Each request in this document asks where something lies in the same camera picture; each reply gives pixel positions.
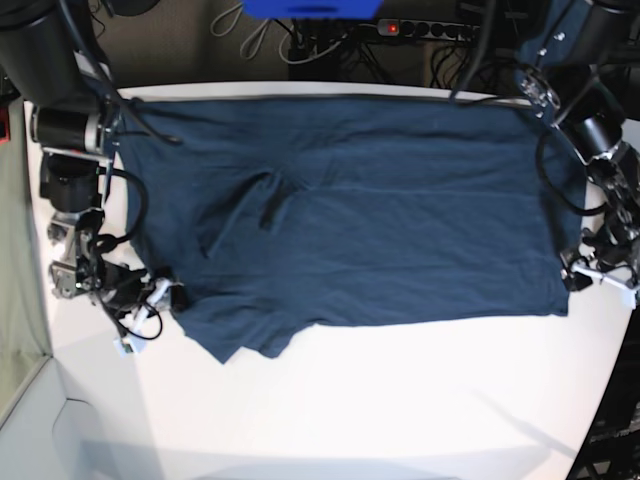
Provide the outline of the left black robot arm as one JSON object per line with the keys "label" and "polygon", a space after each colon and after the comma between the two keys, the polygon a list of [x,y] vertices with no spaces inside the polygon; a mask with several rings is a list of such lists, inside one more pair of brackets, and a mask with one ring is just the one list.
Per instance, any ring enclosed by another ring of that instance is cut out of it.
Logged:
{"label": "left black robot arm", "polygon": [[[602,80],[638,16],[636,1],[538,1],[516,36],[516,87],[546,126],[535,150],[538,176],[572,213],[602,219],[560,254],[570,292],[599,281],[639,293],[639,153],[624,140],[626,115]],[[600,206],[580,208],[552,183],[543,160],[552,137],[564,142],[588,182],[602,191]]]}

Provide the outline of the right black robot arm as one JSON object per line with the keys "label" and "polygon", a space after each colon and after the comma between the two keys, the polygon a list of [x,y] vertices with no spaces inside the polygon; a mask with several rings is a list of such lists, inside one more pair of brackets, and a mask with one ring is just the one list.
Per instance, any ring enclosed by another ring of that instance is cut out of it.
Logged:
{"label": "right black robot arm", "polygon": [[[91,10],[70,1],[4,1],[1,4],[1,68],[18,94],[33,105],[31,140],[42,150],[39,195],[54,214],[47,235],[53,293],[85,296],[117,331],[124,355],[140,352],[151,338],[141,332],[150,319],[179,303],[180,283],[169,273],[150,274],[106,260],[133,240],[148,213],[149,193],[136,175],[114,165],[123,120],[136,135],[170,146],[181,139],[148,124],[115,88],[90,25]],[[103,232],[104,207],[113,178],[138,195],[138,213],[127,231]]]}

